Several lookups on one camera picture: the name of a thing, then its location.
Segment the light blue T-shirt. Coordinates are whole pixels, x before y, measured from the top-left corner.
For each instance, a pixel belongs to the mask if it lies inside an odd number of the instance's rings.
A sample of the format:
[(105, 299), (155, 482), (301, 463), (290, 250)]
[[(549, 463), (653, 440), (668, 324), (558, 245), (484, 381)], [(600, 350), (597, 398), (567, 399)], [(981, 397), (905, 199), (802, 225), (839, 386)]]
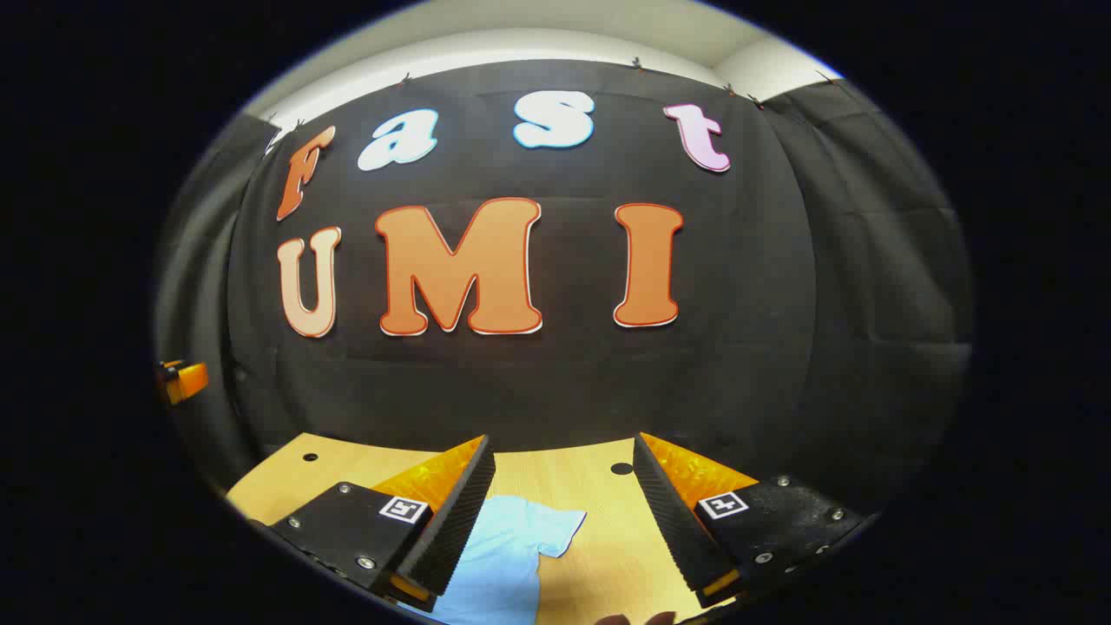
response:
[(540, 561), (563, 557), (587, 515), (516, 496), (488, 498), (427, 617), (446, 625), (536, 625)]

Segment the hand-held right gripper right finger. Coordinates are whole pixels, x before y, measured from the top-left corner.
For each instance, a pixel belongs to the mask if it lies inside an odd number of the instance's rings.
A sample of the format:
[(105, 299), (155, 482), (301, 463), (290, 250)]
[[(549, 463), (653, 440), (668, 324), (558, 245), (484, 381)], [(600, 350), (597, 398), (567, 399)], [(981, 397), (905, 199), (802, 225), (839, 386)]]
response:
[(869, 530), (869, 515), (789, 474), (754, 478), (639, 432), (635, 478), (685, 585), (710, 609), (782, 589)]

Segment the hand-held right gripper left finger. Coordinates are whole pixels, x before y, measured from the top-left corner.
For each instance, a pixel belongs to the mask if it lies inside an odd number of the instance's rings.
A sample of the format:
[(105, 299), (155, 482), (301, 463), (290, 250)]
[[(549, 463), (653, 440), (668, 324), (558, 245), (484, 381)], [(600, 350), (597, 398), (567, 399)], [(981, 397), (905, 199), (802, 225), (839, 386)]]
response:
[(340, 480), (266, 531), (370, 595), (431, 612), (493, 477), (496, 452), (482, 435), (372, 487)]

